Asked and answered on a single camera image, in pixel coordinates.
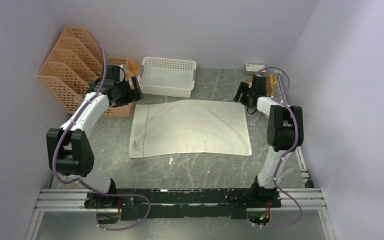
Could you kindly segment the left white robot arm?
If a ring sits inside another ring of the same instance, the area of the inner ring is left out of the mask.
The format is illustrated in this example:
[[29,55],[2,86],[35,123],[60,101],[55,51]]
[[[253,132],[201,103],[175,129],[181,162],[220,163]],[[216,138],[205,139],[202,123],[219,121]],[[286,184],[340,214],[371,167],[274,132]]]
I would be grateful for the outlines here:
[[105,64],[102,76],[90,83],[75,113],[59,128],[46,133],[49,167],[63,185],[75,182],[98,195],[106,208],[119,200],[115,182],[94,167],[95,156],[88,136],[109,108],[120,108],[143,98],[137,76],[128,76],[119,65]]

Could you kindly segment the cream white towel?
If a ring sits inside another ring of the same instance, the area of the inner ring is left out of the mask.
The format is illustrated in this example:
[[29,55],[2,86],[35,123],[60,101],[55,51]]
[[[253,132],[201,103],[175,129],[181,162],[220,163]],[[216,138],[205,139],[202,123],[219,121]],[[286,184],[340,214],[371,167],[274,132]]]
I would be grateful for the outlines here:
[[244,106],[186,99],[135,107],[131,159],[189,153],[252,155]]

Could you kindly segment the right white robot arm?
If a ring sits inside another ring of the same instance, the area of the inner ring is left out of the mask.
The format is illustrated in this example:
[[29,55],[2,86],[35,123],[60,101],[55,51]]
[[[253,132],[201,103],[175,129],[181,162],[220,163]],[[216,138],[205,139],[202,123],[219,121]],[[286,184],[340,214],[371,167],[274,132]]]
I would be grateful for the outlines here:
[[269,194],[265,189],[279,189],[278,174],[292,152],[304,142],[303,108],[267,95],[267,87],[267,78],[254,74],[249,82],[240,83],[233,98],[234,102],[245,106],[249,115],[259,112],[268,116],[266,141],[269,151],[256,176],[258,188],[249,197],[255,207],[268,202]]

